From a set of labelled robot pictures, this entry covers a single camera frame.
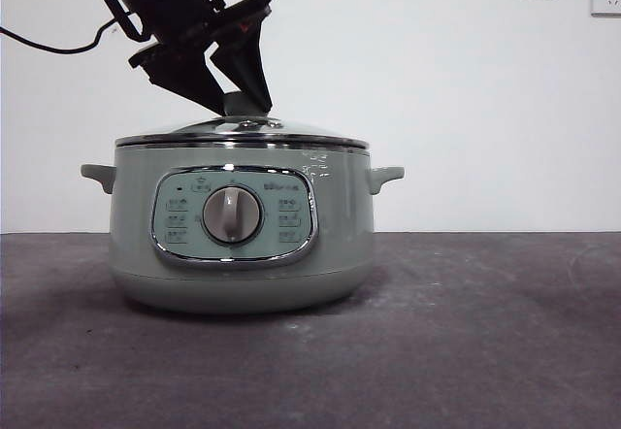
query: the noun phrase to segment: stainless steel lid rim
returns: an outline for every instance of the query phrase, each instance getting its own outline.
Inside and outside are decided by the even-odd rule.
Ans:
[[[249,145],[316,145],[316,146],[335,146],[353,149],[368,149],[369,143],[349,138],[339,138],[332,136],[312,136],[312,135],[278,135],[278,134],[252,134],[231,132],[230,134],[162,134],[162,135],[143,135],[130,136],[116,140],[117,148],[124,148],[135,145],[180,145],[180,144],[249,144]]]

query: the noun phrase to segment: glass lid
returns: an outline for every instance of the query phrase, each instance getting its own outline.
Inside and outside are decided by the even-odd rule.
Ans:
[[[359,149],[369,147],[364,141],[352,140],[321,128],[246,115],[224,116],[169,132],[121,138],[116,141],[116,146],[214,142],[307,144]]]

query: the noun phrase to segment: pot handle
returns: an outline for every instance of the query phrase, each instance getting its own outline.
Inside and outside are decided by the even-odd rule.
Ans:
[[[80,173],[87,179],[101,183],[104,193],[113,194],[114,180],[116,179],[116,167],[107,165],[82,165]]]
[[[379,194],[385,183],[393,180],[400,180],[406,174],[403,167],[383,167],[380,169],[369,169],[369,190],[372,195]]]

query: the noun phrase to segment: control panel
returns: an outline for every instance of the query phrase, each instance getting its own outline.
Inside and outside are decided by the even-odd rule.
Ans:
[[[295,260],[317,231],[311,183],[294,170],[224,165],[179,169],[160,182],[156,248],[185,262]]]

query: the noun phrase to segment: robotic arm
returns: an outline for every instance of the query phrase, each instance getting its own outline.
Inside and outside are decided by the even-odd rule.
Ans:
[[[123,0],[142,22],[134,25],[118,0],[105,0],[128,38],[142,43],[157,40],[130,58],[153,84],[226,115],[224,92],[205,60],[217,43],[213,64],[231,80],[254,109],[272,108],[265,81],[259,39],[261,24],[272,0],[243,0],[227,7],[224,0]]]

